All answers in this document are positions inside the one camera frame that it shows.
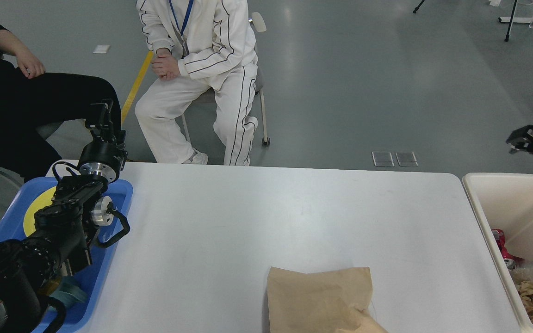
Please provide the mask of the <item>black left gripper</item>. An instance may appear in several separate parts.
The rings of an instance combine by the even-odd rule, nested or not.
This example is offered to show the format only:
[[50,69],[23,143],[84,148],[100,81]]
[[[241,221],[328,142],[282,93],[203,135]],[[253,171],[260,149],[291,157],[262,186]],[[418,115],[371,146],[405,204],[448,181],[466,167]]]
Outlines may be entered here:
[[126,131],[119,130],[114,133],[113,104],[112,99],[102,99],[101,103],[91,104],[98,114],[93,119],[87,119],[85,127],[93,141],[83,148],[78,162],[81,175],[101,176],[108,183],[119,179],[127,160]]

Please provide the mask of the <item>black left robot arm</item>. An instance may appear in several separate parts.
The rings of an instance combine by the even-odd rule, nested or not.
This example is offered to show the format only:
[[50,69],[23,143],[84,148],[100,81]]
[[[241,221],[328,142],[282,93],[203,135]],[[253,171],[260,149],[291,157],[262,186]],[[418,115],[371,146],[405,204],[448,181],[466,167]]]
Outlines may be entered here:
[[93,137],[70,175],[57,179],[51,204],[36,211],[35,231],[24,240],[0,242],[0,333],[31,333],[47,310],[57,314],[44,330],[55,333],[67,316],[63,303],[44,293],[62,274],[73,275],[93,263],[91,248],[109,248],[130,231],[127,217],[106,196],[124,169],[125,131],[112,122],[112,99],[97,103]]

